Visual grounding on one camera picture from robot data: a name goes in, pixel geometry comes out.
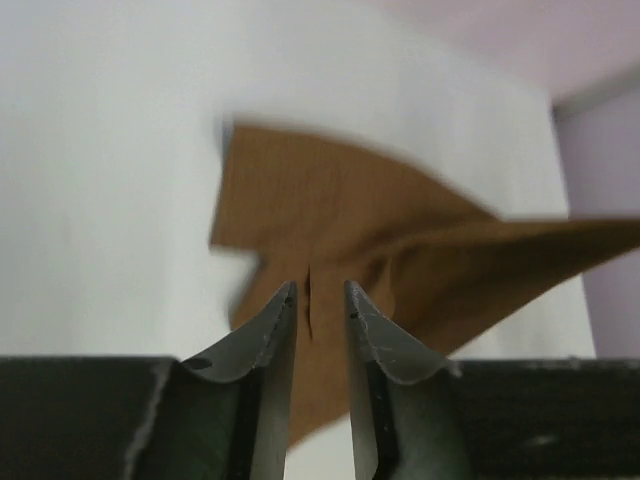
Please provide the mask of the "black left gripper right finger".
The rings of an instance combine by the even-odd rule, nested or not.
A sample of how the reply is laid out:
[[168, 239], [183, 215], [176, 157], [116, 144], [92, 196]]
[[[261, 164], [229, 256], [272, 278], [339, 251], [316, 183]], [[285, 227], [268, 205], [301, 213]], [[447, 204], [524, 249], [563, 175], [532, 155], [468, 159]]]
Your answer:
[[449, 361], [344, 285], [350, 421], [358, 479], [467, 479]]

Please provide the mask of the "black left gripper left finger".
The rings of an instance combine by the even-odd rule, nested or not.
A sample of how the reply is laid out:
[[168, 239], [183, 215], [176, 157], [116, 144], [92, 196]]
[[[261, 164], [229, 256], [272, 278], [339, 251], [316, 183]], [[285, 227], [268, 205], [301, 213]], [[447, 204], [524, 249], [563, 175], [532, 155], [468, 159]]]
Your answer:
[[285, 282], [246, 324], [162, 368], [125, 478], [283, 478], [296, 329], [297, 288]]

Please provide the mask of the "brown cloth napkin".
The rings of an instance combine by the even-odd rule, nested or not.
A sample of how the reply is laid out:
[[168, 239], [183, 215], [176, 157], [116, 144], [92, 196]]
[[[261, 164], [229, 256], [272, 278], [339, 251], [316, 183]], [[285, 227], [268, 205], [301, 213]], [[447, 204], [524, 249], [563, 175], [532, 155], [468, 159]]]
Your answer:
[[635, 250], [633, 218], [502, 220], [411, 165], [315, 133], [233, 127], [210, 237], [258, 254], [239, 327], [298, 287], [297, 444], [348, 412], [344, 284], [449, 354], [556, 285]]

